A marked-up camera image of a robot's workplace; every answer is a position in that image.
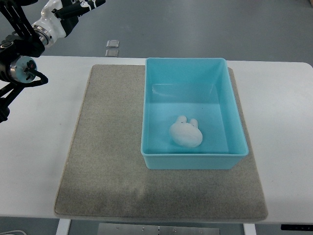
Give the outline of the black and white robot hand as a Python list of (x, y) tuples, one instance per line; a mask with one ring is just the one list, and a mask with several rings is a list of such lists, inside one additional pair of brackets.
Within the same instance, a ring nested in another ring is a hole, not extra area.
[(50, 0), (34, 22), (34, 30), (51, 44), (67, 37), (79, 22), (79, 17), (105, 4), (104, 0)]

